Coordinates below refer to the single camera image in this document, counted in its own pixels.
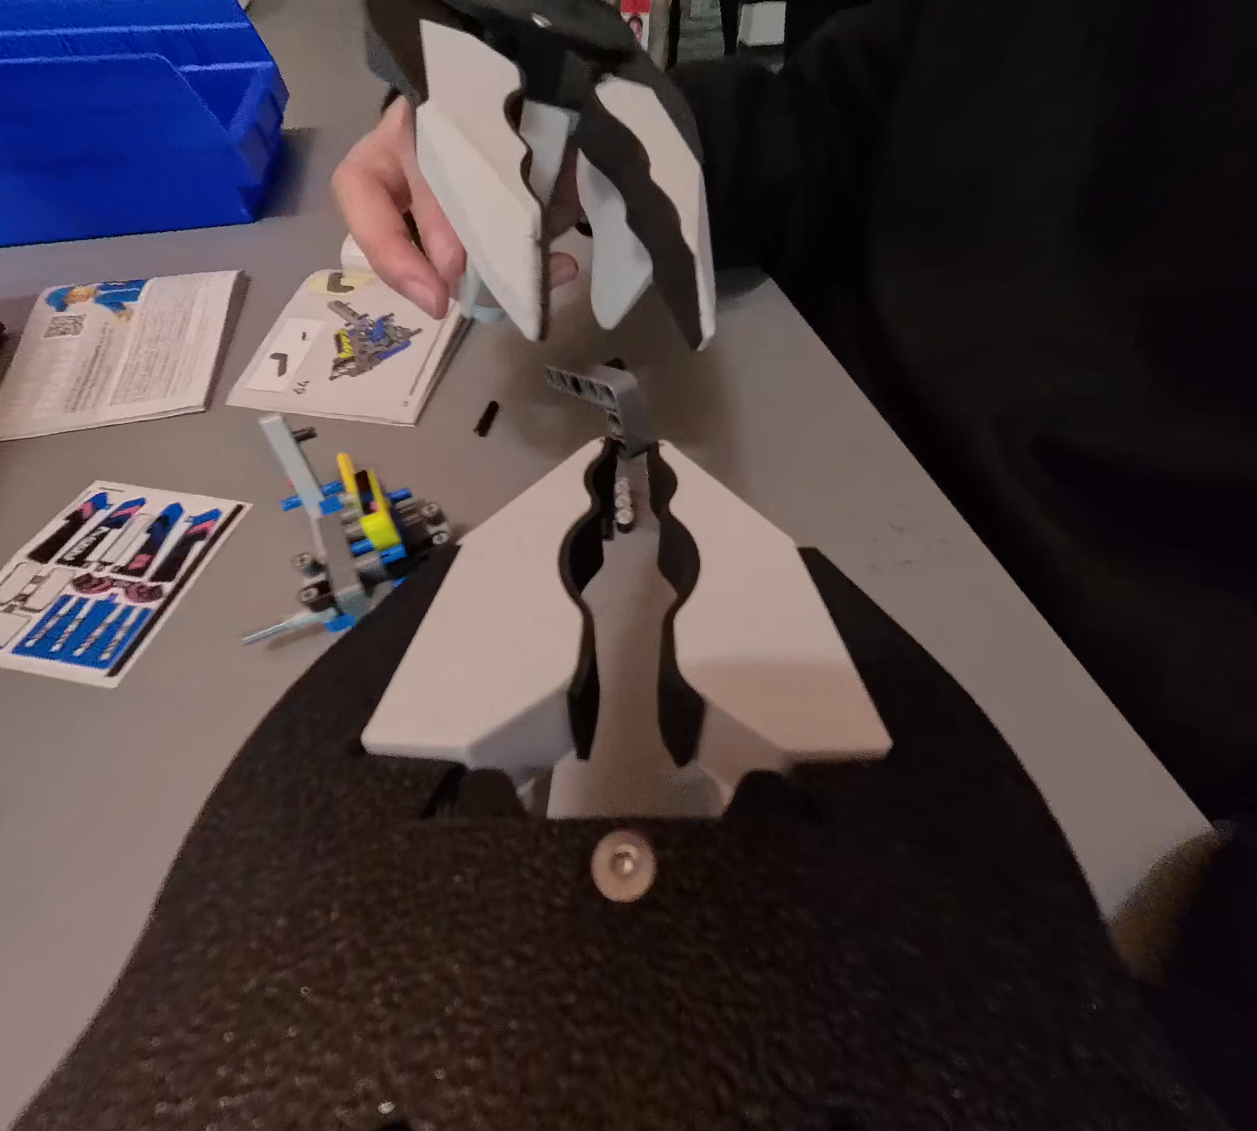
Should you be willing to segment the closed printed leaflet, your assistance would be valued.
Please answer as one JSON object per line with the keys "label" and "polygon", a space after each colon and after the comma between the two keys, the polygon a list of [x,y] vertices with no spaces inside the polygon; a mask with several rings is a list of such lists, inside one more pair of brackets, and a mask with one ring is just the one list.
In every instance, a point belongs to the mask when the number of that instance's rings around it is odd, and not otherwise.
{"label": "closed printed leaflet", "polygon": [[205,412],[246,287],[227,270],[43,290],[5,345],[3,441]]}

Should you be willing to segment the grey angled lego beam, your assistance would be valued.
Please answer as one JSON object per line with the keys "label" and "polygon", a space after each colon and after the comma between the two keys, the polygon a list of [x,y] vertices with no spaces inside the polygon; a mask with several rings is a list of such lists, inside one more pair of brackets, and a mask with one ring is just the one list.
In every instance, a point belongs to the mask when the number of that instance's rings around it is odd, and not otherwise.
{"label": "grey angled lego beam", "polygon": [[544,374],[552,389],[587,402],[605,416],[606,436],[616,444],[616,466],[609,485],[602,487],[603,536],[609,540],[612,535],[629,533],[637,524],[637,506],[628,462],[647,454],[656,441],[641,385],[618,359],[586,371],[548,363]]}

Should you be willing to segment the blue plastic bin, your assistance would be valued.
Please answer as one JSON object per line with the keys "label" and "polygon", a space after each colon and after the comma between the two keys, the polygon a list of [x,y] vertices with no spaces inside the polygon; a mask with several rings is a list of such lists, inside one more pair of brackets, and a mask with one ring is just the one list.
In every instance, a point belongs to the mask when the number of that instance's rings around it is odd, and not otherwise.
{"label": "blue plastic bin", "polygon": [[134,122],[256,159],[288,89],[239,0],[3,0],[3,116]]}
{"label": "blue plastic bin", "polygon": [[271,62],[157,54],[3,63],[1,243],[254,221],[288,90]]}

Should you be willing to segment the person's dark clothed body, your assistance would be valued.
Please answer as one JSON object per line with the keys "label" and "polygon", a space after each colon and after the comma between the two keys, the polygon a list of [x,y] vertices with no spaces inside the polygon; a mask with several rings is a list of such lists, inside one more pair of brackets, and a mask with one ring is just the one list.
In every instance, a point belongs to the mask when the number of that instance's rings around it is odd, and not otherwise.
{"label": "person's dark clothed body", "polygon": [[1153,995],[1254,1128],[1256,0],[872,0],[671,71],[770,275],[1211,821]]}

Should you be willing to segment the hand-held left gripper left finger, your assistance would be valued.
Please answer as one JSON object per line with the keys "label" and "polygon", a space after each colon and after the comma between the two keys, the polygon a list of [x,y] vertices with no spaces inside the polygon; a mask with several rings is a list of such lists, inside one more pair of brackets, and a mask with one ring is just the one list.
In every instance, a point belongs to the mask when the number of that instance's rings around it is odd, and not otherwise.
{"label": "hand-held left gripper left finger", "polygon": [[587,762],[601,687],[583,590],[603,564],[617,443],[582,445],[477,525],[362,731],[381,758],[498,770]]}

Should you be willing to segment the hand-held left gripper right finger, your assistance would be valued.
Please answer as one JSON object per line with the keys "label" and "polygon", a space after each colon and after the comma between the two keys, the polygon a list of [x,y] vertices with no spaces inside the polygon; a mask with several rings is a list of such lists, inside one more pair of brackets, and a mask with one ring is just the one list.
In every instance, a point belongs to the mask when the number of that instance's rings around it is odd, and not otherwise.
{"label": "hand-held left gripper right finger", "polygon": [[892,744],[802,549],[678,445],[647,454],[672,591],[657,720],[724,805],[745,776],[884,759]]}

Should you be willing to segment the lego sticker sheet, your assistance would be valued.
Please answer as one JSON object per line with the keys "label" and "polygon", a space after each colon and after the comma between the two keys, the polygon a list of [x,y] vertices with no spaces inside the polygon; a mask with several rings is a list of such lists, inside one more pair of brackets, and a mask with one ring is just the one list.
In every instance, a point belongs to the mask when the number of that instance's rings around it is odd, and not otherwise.
{"label": "lego sticker sheet", "polygon": [[94,481],[1,567],[1,667],[113,689],[251,510]]}

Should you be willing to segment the person's right hand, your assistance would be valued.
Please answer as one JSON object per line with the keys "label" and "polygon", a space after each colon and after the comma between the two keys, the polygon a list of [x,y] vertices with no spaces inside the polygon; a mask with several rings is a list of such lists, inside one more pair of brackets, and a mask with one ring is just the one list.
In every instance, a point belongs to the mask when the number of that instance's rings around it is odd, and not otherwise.
{"label": "person's right hand", "polygon": [[435,320],[448,313],[466,270],[463,240],[416,159],[414,106],[400,91],[332,177],[344,224],[369,267]]}

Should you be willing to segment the open lego instruction booklet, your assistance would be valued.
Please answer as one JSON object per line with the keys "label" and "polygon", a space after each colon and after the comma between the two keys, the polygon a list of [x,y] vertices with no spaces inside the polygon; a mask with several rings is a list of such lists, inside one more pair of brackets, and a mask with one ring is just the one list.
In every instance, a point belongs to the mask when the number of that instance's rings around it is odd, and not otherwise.
{"label": "open lego instruction booklet", "polygon": [[367,270],[309,274],[228,393],[229,406],[412,427],[470,318],[435,320]]}

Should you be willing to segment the partly built lego model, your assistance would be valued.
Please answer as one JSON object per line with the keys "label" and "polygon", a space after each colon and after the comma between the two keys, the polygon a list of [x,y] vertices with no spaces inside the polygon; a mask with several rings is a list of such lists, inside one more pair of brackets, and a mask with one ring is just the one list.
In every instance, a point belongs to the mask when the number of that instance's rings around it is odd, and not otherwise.
{"label": "partly built lego model", "polygon": [[259,417],[261,432],[288,485],[282,509],[305,514],[308,548],[293,558],[302,579],[298,610],[243,636],[244,645],[320,625],[342,633],[362,620],[373,599],[398,586],[423,562],[454,541],[440,504],[409,489],[389,490],[374,468],[337,454],[336,475],[319,478],[304,445],[317,436],[296,429],[282,414]]}

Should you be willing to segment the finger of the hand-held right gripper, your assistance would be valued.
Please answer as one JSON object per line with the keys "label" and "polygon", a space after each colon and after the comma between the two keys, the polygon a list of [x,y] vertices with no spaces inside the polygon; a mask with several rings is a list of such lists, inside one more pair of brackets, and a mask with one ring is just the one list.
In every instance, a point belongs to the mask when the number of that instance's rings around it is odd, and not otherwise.
{"label": "finger of the hand-held right gripper", "polygon": [[610,329],[656,290],[691,349],[716,332],[716,277],[699,136],[680,91],[651,64],[605,74],[572,136],[590,227],[590,306]]}
{"label": "finger of the hand-held right gripper", "polygon": [[416,159],[463,243],[459,304],[540,341],[549,317],[545,217],[574,112],[525,100],[520,67],[463,29],[424,20],[418,41]]}

